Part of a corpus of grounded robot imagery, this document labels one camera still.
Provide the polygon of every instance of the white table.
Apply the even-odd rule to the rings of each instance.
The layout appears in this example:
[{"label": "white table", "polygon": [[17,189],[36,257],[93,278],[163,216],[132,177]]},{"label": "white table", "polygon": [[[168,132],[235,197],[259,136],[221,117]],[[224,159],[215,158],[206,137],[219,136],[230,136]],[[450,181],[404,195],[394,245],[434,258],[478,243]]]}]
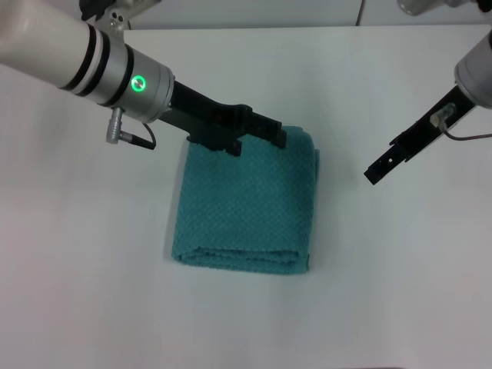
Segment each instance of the white table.
[{"label": "white table", "polygon": [[[492,140],[441,139],[373,187],[485,26],[129,32],[179,81],[321,149],[311,272],[170,259],[185,134],[0,69],[0,367],[489,368]],[[490,133],[476,109],[456,135]],[[129,131],[145,134],[125,120]]]}]

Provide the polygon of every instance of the folded towel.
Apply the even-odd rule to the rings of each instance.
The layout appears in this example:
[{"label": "folded towel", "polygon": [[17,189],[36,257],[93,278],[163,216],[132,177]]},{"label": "folded towel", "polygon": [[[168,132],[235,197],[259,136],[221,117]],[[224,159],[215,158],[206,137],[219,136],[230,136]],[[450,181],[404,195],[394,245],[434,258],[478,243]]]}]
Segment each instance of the folded towel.
[{"label": "folded towel", "polygon": [[308,271],[319,155],[301,128],[284,129],[285,149],[244,136],[239,158],[190,145],[176,261],[273,274]]}]

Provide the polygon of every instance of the black stripe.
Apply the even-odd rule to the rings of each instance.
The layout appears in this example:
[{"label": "black stripe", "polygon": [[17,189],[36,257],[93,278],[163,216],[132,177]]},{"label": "black stripe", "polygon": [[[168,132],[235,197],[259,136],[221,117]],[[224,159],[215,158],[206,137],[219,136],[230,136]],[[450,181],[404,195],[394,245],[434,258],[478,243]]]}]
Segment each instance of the black stripe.
[{"label": "black stripe", "polygon": [[84,60],[82,61],[82,64],[80,68],[78,69],[77,74],[75,77],[65,86],[61,87],[61,90],[66,90],[66,91],[71,91],[75,87],[78,86],[78,84],[82,81],[82,79],[85,76],[85,73],[89,70],[89,67],[91,66],[92,58],[94,58],[94,51],[95,51],[95,44],[96,44],[96,34],[95,34],[95,29],[91,25],[89,26],[89,43],[87,45],[87,51],[85,52],[85,57]]},{"label": "black stripe", "polygon": [[105,73],[106,65],[108,65],[109,53],[111,52],[111,42],[109,40],[109,36],[104,32],[101,32],[102,35],[102,55],[101,60],[99,61],[98,68],[95,70],[94,75],[92,76],[91,81],[88,83],[85,88],[76,94],[80,97],[85,97],[94,91],[98,83],[101,81],[102,75]]},{"label": "black stripe", "polygon": [[126,88],[128,87],[128,84],[130,83],[131,75],[133,74],[133,66],[135,64],[135,55],[133,53],[133,48],[130,46],[126,45],[126,50],[127,50],[127,63],[126,63],[126,71],[125,75],[123,76],[123,79],[121,80],[121,84],[118,87],[118,90],[116,90],[116,93],[113,95],[112,98],[110,98],[107,102],[104,104],[100,104],[100,106],[104,107],[109,107],[118,102],[118,100],[123,96],[123,94],[126,91]]}]

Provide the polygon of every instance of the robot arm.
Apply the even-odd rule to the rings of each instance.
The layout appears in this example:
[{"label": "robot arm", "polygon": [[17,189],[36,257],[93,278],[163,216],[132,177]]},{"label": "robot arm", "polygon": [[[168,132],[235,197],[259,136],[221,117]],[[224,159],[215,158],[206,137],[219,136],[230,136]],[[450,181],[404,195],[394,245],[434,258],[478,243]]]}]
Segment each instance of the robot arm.
[{"label": "robot arm", "polygon": [[126,16],[156,2],[82,0],[83,18],[96,17],[93,26],[40,0],[0,0],[0,62],[111,108],[107,141],[113,144],[155,146],[121,130],[127,115],[144,124],[165,121],[187,131],[189,141],[234,156],[241,154],[238,138],[247,134],[284,148],[280,122],[247,105],[222,105],[198,94],[175,81],[168,67],[125,44]]},{"label": "robot arm", "polygon": [[[410,15],[419,15],[443,3],[458,6],[465,2],[470,1],[398,0],[399,6]],[[492,1],[476,0],[475,2],[488,17],[488,12],[492,9]],[[456,86],[414,125],[390,142],[391,148],[364,173],[373,185],[400,163],[412,159],[441,135],[446,135],[456,141],[469,141],[491,136],[456,138],[448,130],[476,106],[492,108],[492,32],[458,62],[454,69],[454,80]]]}]

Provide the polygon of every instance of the green led light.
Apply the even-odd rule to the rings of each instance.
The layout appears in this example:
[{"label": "green led light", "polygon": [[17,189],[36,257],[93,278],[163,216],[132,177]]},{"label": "green led light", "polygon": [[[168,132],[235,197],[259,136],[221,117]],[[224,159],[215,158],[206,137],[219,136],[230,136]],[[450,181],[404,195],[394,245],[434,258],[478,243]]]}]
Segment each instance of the green led light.
[{"label": "green led light", "polygon": [[147,82],[145,81],[145,78],[143,78],[141,75],[136,75],[131,80],[131,88],[133,88],[133,91],[143,92],[145,90],[145,87],[147,87]]}]

